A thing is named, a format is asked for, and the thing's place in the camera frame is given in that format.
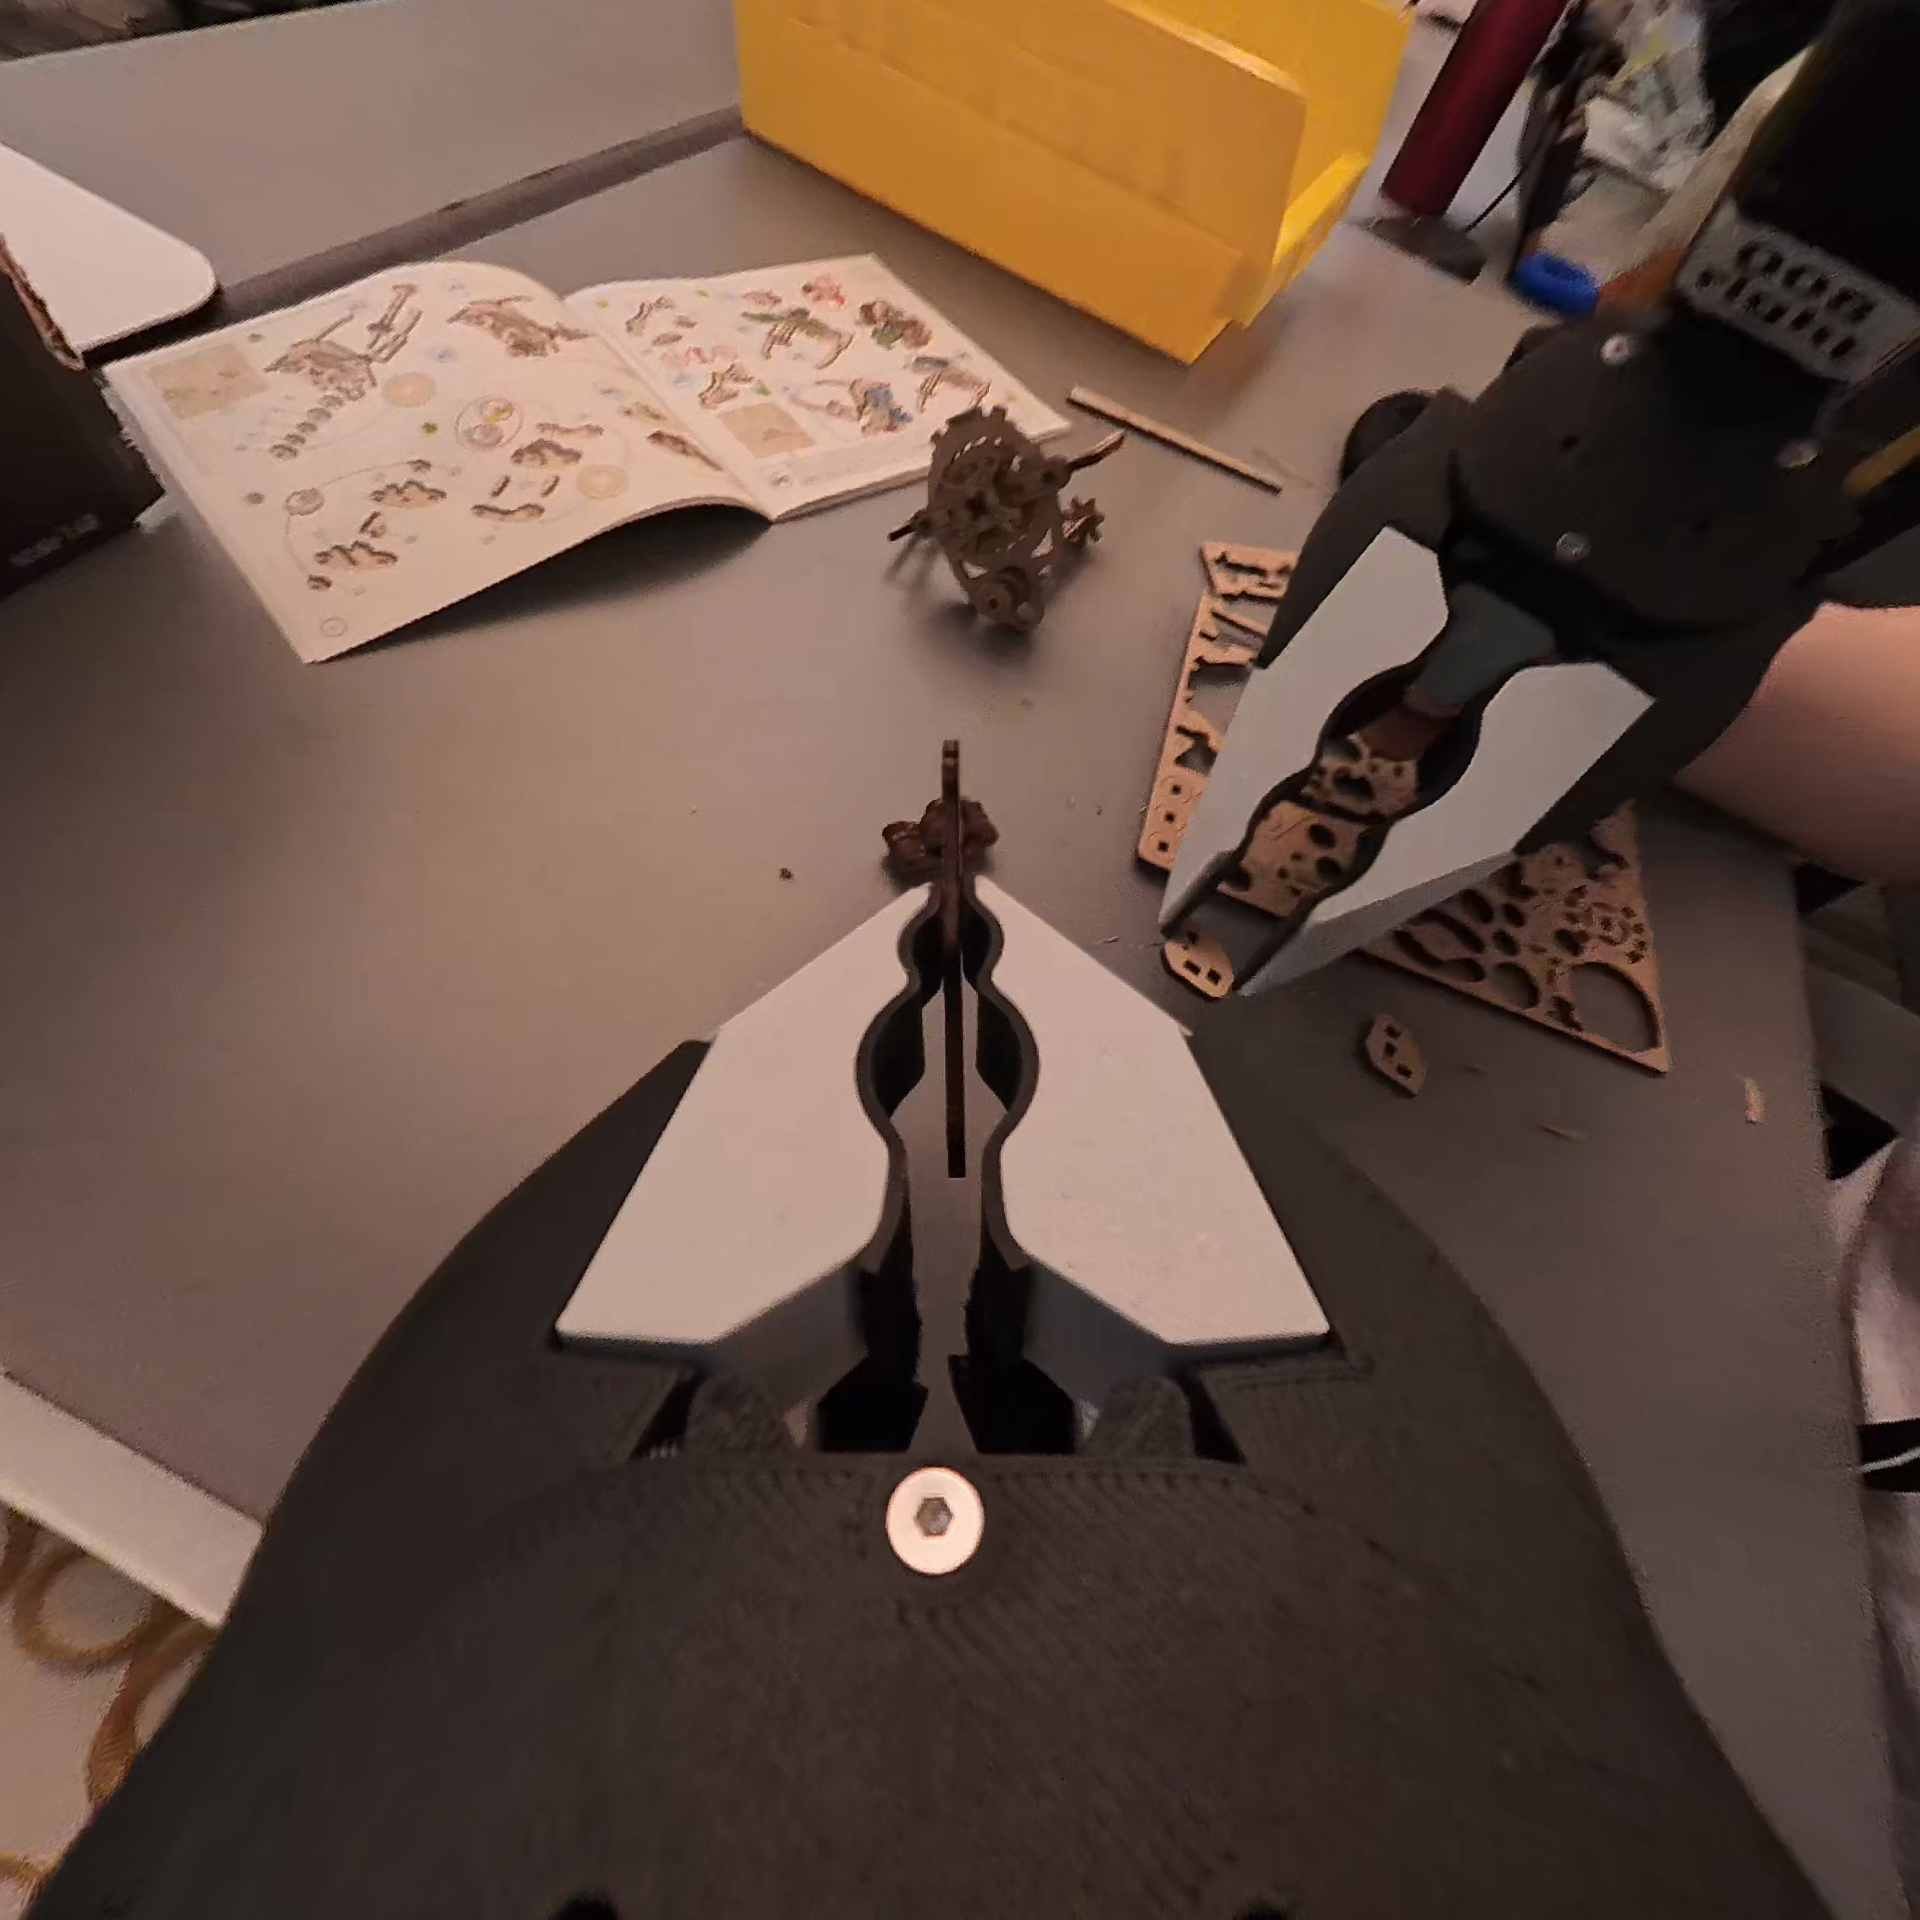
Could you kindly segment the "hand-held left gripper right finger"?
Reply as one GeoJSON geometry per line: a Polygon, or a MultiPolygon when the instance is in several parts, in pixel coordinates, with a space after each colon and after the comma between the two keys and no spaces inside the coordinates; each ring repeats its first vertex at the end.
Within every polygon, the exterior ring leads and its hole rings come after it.
{"type": "Polygon", "coordinates": [[[1011,1354],[1093,1413],[1135,1376],[1321,1354],[1331,1317],[1169,1015],[968,883],[984,1264],[1011,1354]]]}

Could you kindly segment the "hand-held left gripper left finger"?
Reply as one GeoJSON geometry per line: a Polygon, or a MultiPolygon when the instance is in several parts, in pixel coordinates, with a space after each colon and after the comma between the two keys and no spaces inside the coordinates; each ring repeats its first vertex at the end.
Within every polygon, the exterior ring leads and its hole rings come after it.
{"type": "Polygon", "coordinates": [[[589,1255],[556,1345],[641,1354],[904,1446],[919,1303],[903,1107],[919,1082],[919,889],[733,1015],[589,1255]]]}

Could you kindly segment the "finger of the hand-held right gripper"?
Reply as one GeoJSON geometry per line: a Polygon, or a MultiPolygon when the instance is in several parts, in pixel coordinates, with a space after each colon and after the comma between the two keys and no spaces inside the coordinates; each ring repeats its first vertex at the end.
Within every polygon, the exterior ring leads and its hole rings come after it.
{"type": "Polygon", "coordinates": [[[1372,528],[1371,553],[1304,610],[1304,567],[1281,588],[1281,618],[1304,618],[1272,667],[1247,670],[1233,718],[1211,747],[1208,790],[1187,809],[1161,931],[1169,937],[1247,849],[1257,821],[1300,796],[1331,710],[1420,667],[1444,631],[1444,572],[1403,528],[1372,528]]]}
{"type": "Polygon", "coordinates": [[[1458,889],[1492,883],[1551,805],[1648,710],[1648,690],[1610,667],[1513,670],[1484,710],[1458,785],[1399,814],[1372,862],[1304,906],[1304,920],[1233,980],[1233,997],[1323,972],[1344,951],[1420,920],[1458,889]]]}

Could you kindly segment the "small dark knobby wooden part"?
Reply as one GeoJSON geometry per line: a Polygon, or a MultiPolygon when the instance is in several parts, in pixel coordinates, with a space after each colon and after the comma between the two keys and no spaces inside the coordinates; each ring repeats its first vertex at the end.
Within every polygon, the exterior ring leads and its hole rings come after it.
{"type": "MultiPolygon", "coordinates": [[[[940,840],[952,840],[952,805],[927,805],[919,814],[883,821],[882,834],[883,870],[903,889],[940,883],[940,863],[952,863],[940,840]]],[[[966,796],[958,805],[958,870],[984,870],[989,848],[998,848],[989,809],[980,796],[966,796]]]]}

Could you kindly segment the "person's right forearm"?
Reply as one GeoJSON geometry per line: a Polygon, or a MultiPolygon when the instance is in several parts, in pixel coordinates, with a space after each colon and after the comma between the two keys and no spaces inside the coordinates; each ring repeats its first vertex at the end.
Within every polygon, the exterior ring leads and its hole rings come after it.
{"type": "Polygon", "coordinates": [[[1920,883],[1920,610],[1813,610],[1683,796],[1880,889],[1920,883]]]}

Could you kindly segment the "wooden gear model assembly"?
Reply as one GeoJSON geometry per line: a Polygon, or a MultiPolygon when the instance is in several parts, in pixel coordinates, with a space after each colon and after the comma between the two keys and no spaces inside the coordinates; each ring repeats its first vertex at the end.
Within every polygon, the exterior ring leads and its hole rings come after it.
{"type": "Polygon", "coordinates": [[[1060,572],[1102,539],[1093,496],[1068,496],[1068,479],[1116,449],[1124,430],[1044,453],[1007,406],[968,406],[937,430],[927,496],[883,539],[927,539],[980,620],[1032,638],[1060,572]]]}

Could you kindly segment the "black model kit box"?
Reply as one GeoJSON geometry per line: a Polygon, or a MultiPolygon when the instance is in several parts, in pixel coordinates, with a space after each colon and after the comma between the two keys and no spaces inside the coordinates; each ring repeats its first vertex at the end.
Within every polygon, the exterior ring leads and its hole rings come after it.
{"type": "Polygon", "coordinates": [[[19,258],[0,251],[0,596],[130,528],[151,504],[162,478],[126,443],[19,258]]]}

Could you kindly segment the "thin wooden stick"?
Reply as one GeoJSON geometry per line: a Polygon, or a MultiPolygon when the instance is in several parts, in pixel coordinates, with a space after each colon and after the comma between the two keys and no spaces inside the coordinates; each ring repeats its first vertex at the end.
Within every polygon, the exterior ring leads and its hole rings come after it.
{"type": "Polygon", "coordinates": [[[1149,443],[1149,449],[1162,449],[1162,453],[1187,453],[1187,464],[1199,464],[1199,469],[1211,469],[1211,478],[1233,478],[1233,479],[1247,479],[1247,489],[1260,489],[1260,496],[1281,489],[1277,469],[1233,464],[1233,453],[1218,453],[1218,449],[1208,449],[1208,443],[1192,443],[1192,430],[1182,430],[1182,423],[1162,423],[1162,416],[1147,416],[1147,412],[1129,412],[1129,406],[1116,406],[1116,400],[1102,400],[1102,394],[1086,394],[1086,386],[1073,386],[1068,406],[1086,412],[1086,416],[1102,416],[1102,423],[1116,423],[1116,430],[1129,430],[1129,443],[1149,443]]]}

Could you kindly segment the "laser-cut plywood sheet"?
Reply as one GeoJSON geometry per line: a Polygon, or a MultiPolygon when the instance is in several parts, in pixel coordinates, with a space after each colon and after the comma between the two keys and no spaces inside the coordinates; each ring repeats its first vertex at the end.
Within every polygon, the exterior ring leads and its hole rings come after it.
{"type": "MultiPolygon", "coordinates": [[[[1169,870],[1187,814],[1211,778],[1218,729],[1199,690],[1244,690],[1288,567],[1300,557],[1277,546],[1199,539],[1199,603],[1135,821],[1135,863],[1149,870],[1169,870]]],[[[1420,920],[1372,937],[1360,960],[1669,1077],[1659,960],[1635,805],[1616,805],[1577,848],[1507,862],[1492,883],[1458,889],[1420,920]]]]}

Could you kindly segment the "dark red cylinder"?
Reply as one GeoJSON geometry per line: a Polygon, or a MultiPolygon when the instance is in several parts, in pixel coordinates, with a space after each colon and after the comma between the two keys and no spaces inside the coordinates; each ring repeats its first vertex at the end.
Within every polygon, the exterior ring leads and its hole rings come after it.
{"type": "Polygon", "coordinates": [[[1384,211],[1371,234],[1403,258],[1475,286],[1479,247],[1444,219],[1469,170],[1492,137],[1503,109],[1513,108],[1519,78],[1538,73],[1539,44],[1555,37],[1566,0],[1479,0],[1451,37],[1389,172],[1384,211]]]}

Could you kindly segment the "yellow plastic bin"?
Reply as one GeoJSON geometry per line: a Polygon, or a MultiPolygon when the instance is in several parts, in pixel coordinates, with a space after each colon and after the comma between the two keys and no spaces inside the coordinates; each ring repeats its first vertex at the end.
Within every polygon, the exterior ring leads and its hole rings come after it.
{"type": "Polygon", "coordinates": [[[1344,219],[1399,0],[733,0],[755,137],[1192,361],[1344,219]]]}

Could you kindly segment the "white cardboard tray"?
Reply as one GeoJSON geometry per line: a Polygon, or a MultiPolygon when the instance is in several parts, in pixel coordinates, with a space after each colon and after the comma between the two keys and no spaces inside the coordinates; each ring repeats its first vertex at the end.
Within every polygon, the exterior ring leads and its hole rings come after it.
{"type": "MultiPolygon", "coordinates": [[[[180,1477],[137,1461],[130,1446],[92,1433],[19,1380],[0,1380],[0,1511],[126,1570],[207,1635],[223,1625],[237,1575],[256,1551],[254,1513],[223,1511],[214,1492],[191,1488],[180,1477]]],[[[0,1911],[27,1911],[61,1852],[0,1852],[0,1911]]]]}

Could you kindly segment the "illustrated instruction booklet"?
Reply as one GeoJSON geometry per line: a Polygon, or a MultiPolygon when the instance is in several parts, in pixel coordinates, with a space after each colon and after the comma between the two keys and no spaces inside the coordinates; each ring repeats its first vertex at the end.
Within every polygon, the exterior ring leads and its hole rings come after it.
{"type": "Polygon", "coordinates": [[[433,258],[126,358],[101,394],[299,667],[637,518],[781,524],[919,479],[968,406],[1068,430],[882,258],[577,294],[433,258]]]}

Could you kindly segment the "pile of tan rubber bands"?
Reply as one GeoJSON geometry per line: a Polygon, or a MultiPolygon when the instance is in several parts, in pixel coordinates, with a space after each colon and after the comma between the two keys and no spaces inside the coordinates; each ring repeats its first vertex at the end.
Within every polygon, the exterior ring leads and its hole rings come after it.
{"type": "Polygon", "coordinates": [[[55,1857],[151,1747],[207,1625],[5,1511],[0,1852],[55,1857]]]}

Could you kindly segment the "white rounded board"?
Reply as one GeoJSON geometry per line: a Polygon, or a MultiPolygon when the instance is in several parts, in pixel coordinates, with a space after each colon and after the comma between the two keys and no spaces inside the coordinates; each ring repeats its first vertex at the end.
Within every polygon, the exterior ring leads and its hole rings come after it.
{"type": "Polygon", "coordinates": [[[66,352],[114,352],[214,300],[214,269],[149,219],[0,147],[0,235],[66,352]]]}

